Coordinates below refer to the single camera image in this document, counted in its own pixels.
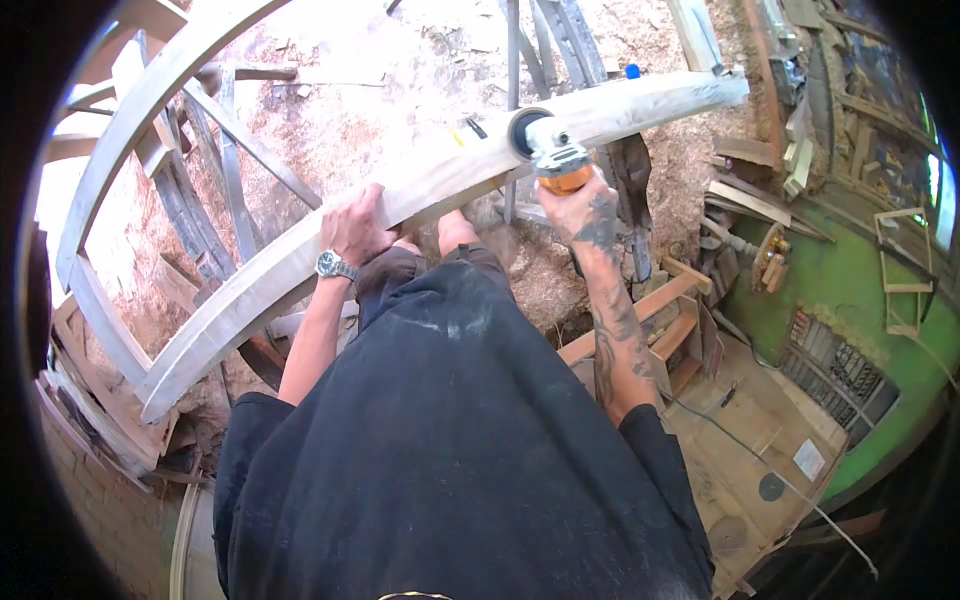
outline grinder handle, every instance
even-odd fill
[[[593,179],[593,165],[581,167],[572,173],[559,177],[537,177],[540,185],[553,192],[554,196],[569,196],[576,193],[587,182]]]

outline black t-shirt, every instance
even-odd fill
[[[398,288],[296,409],[247,394],[217,472],[240,598],[709,598],[676,437],[619,432],[464,261]]]

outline watch face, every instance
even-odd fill
[[[326,251],[317,259],[317,272],[322,276],[333,275],[337,264],[337,255]]]

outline right hand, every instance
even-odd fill
[[[535,186],[543,212],[565,244],[574,251],[595,247],[615,256],[617,193],[607,186],[599,169],[594,167],[593,179],[569,196],[556,196],[539,182]]]

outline wristwatch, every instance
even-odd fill
[[[317,258],[317,275],[321,277],[344,276],[350,281],[356,281],[360,270],[340,257],[340,254],[333,250],[327,250]]]

